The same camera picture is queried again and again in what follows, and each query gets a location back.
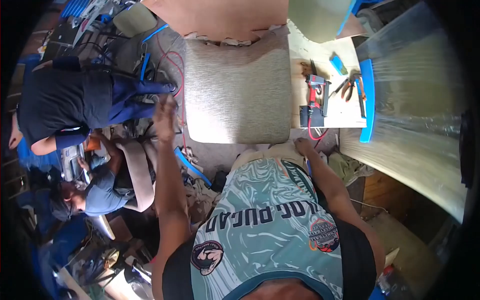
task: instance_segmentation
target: workbench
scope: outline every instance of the workbench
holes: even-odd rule
[[[315,43],[307,39],[291,20],[288,20],[288,43],[290,48],[290,71],[292,79],[292,128],[300,127],[300,106],[308,105],[309,88],[305,82],[305,74],[309,70],[310,60],[313,60],[317,73],[330,81],[331,94],[342,84],[347,75],[340,75],[330,63],[331,57],[337,55],[348,71],[348,75],[360,73],[357,53],[351,37],[344,37],[325,43]],[[361,117],[359,96],[354,87],[349,102],[340,97],[340,92],[328,100],[328,113],[324,119],[324,128],[363,128],[367,126],[366,119]]]

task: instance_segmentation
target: jersey logo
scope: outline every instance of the jersey logo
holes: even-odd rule
[[[217,241],[209,240],[194,246],[191,262],[200,274],[207,276],[212,273],[223,258],[223,248]]]
[[[310,249],[319,249],[322,252],[332,252],[339,245],[336,225],[323,219],[317,219],[308,232]]]

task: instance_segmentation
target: blue pants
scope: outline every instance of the blue pants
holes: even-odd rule
[[[108,125],[153,116],[155,104],[135,101],[131,97],[146,94],[165,94],[175,90],[173,84],[139,81],[121,75],[112,75],[112,77],[112,108],[108,113]]]

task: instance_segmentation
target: hand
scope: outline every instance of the hand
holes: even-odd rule
[[[80,157],[80,156],[77,157],[77,162],[87,172],[90,171],[90,166],[87,164],[87,162],[82,157]]]
[[[300,153],[303,156],[317,154],[315,149],[312,146],[312,143],[310,143],[308,139],[305,139],[302,137],[295,140],[295,147],[298,153]]]
[[[171,144],[173,142],[175,137],[173,120],[176,108],[177,103],[171,94],[161,97],[156,104],[153,122],[159,143]]]
[[[93,129],[90,133],[91,137],[99,139],[103,135],[103,131],[100,128]]]

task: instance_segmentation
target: person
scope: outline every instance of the person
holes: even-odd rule
[[[118,193],[114,188],[115,178],[124,159],[120,149],[100,130],[94,130],[90,136],[102,142],[110,160],[91,171],[85,160],[78,158],[79,165],[87,171],[90,184],[81,191],[74,182],[60,183],[60,201],[64,201],[65,205],[57,205],[59,208],[53,212],[60,220],[68,220],[79,212],[88,216],[106,215],[122,208],[129,200],[129,196]]]
[[[241,154],[210,217],[192,232],[172,150],[174,110],[172,101],[162,102],[153,117],[156,300],[369,297],[384,268],[382,245],[309,140]]]
[[[171,83],[82,71],[78,57],[47,61],[33,69],[16,111],[9,115],[9,148],[22,138],[36,155],[81,144],[91,129],[151,118],[155,105],[134,101],[132,96],[174,90]]]

